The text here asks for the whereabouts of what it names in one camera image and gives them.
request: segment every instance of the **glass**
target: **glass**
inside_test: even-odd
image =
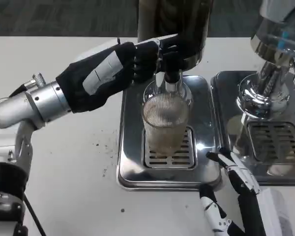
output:
[[[143,105],[143,122],[150,150],[171,155],[180,149],[189,108],[177,95],[159,94]]]

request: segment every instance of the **metal base plate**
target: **metal base plate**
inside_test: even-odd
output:
[[[194,101],[185,137],[189,145],[184,145],[175,156],[161,158],[146,147],[141,117],[143,93],[150,82],[133,86],[123,93],[118,182],[129,190],[197,190],[202,183],[217,186],[221,181],[220,168],[206,158],[208,151],[215,150],[217,142],[206,80],[199,76],[184,76],[183,82],[190,88]]]
[[[211,80],[219,145],[239,152],[263,185],[295,185],[295,86],[289,74],[290,99],[280,116],[259,121],[243,116],[236,104],[238,85],[254,71],[223,71]]]

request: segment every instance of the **silver knob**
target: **silver knob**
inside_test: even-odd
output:
[[[44,87],[46,85],[46,81],[44,80],[44,77],[41,73],[33,74],[32,78],[35,80],[36,86],[38,88]]]

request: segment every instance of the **table surface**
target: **table surface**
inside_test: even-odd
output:
[[[81,52],[110,38],[0,37],[0,98],[34,72],[51,82]],[[256,70],[249,38],[208,38],[202,62],[185,74],[208,81],[223,70]],[[26,193],[47,235],[212,236],[196,192],[128,192],[116,182],[122,94],[85,114],[70,114],[33,134]],[[237,194],[223,176],[216,193],[242,227]],[[295,187],[275,187],[286,200],[295,236]],[[30,236],[39,232],[28,211]]]

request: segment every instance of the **robotic arm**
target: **robotic arm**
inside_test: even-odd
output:
[[[22,226],[23,201],[35,130],[70,112],[93,111],[111,95],[145,82],[158,71],[183,68],[184,58],[197,50],[180,35],[138,44],[121,44],[117,39],[80,55],[55,81],[46,84],[37,74],[0,99],[0,236],[27,235]]]

